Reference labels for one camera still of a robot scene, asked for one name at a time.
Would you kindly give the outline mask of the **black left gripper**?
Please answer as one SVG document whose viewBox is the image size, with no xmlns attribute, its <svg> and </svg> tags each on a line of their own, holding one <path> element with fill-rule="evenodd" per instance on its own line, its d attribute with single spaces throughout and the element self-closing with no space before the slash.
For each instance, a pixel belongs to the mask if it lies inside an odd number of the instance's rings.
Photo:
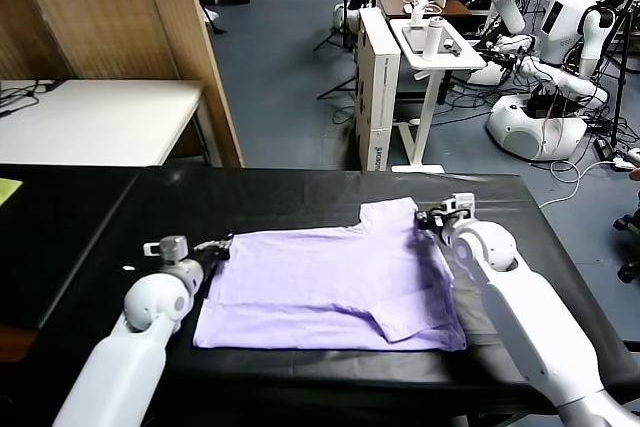
<svg viewBox="0 0 640 427">
<path fill-rule="evenodd" d="M 221 240 L 202 242 L 194 247 L 198 251 L 198 263 L 203 272 L 203 279 L 208 280 L 220 263 L 230 258 L 230 248 L 234 240 L 233 234 L 226 235 Z"/>
</svg>

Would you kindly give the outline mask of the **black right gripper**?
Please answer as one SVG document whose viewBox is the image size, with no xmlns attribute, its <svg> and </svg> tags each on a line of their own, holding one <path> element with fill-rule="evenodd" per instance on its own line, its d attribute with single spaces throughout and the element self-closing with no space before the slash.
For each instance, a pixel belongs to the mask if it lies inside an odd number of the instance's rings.
<svg viewBox="0 0 640 427">
<path fill-rule="evenodd" d="M 420 231 L 429 232 L 434 238 L 445 239 L 447 225 L 452 218 L 451 213 L 445 213 L 443 205 L 433 207 L 426 211 L 417 211 L 414 215 L 416 228 Z"/>
</svg>

